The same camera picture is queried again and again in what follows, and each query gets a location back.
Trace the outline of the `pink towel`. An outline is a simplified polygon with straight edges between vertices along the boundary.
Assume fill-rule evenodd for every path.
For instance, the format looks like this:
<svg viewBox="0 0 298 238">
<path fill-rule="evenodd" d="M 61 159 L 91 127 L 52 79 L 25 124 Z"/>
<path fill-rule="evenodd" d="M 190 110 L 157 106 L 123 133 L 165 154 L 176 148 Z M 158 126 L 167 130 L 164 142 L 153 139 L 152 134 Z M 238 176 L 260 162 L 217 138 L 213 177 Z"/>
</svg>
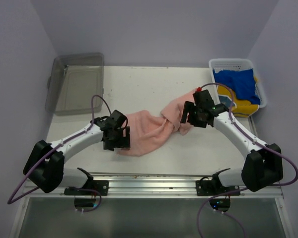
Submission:
<svg viewBox="0 0 298 238">
<path fill-rule="evenodd" d="M 147 110 L 127 115 L 130 127 L 130 148 L 121 149 L 118 154 L 139 157 L 160 148 L 175 132 L 186 135 L 193 126 L 180 121 L 184 103 L 194 101 L 194 92 L 195 90 L 191 90 L 172 100 L 161 110 L 158 117 L 151 115 Z"/>
</svg>

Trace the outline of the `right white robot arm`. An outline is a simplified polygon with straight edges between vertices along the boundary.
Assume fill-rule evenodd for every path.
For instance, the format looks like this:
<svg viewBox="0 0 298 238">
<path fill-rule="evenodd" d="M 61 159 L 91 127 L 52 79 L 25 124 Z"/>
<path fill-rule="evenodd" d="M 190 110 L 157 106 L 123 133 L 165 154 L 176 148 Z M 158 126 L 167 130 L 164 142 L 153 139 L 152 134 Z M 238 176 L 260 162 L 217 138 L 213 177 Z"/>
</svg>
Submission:
<svg viewBox="0 0 298 238">
<path fill-rule="evenodd" d="M 196 89 L 193 99 L 193 102 L 185 102 L 181 122 L 194 127 L 205 128 L 209 125 L 215 128 L 244 158 L 241 168 L 227 168 L 216 172 L 211 180 L 202 181 L 201 186 L 211 188 L 219 195 L 235 186 L 245 186 L 256 192 L 283 178 L 283 163 L 278 145 L 269 145 L 258 139 L 229 114 L 228 107 L 215 104 L 208 90 Z"/>
</svg>

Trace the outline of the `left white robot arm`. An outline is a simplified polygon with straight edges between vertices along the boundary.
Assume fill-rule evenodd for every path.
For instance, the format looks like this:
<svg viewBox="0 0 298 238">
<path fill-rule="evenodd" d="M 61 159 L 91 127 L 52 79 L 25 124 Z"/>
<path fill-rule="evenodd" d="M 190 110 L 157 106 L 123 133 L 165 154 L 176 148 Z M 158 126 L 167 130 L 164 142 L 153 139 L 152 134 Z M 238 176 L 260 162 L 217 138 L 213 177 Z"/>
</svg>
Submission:
<svg viewBox="0 0 298 238">
<path fill-rule="evenodd" d="M 65 163 L 100 142 L 107 151 L 130 148 L 130 127 L 123 113 L 115 110 L 109 116 L 92 119 L 83 129 L 63 139 L 37 142 L 23 174 L 45 193 L 58 187 L 65 187 L 67 195 L 94 193 L 96 184 L 91 174 L 82 168 L 66 169 Z"/>
</svg>

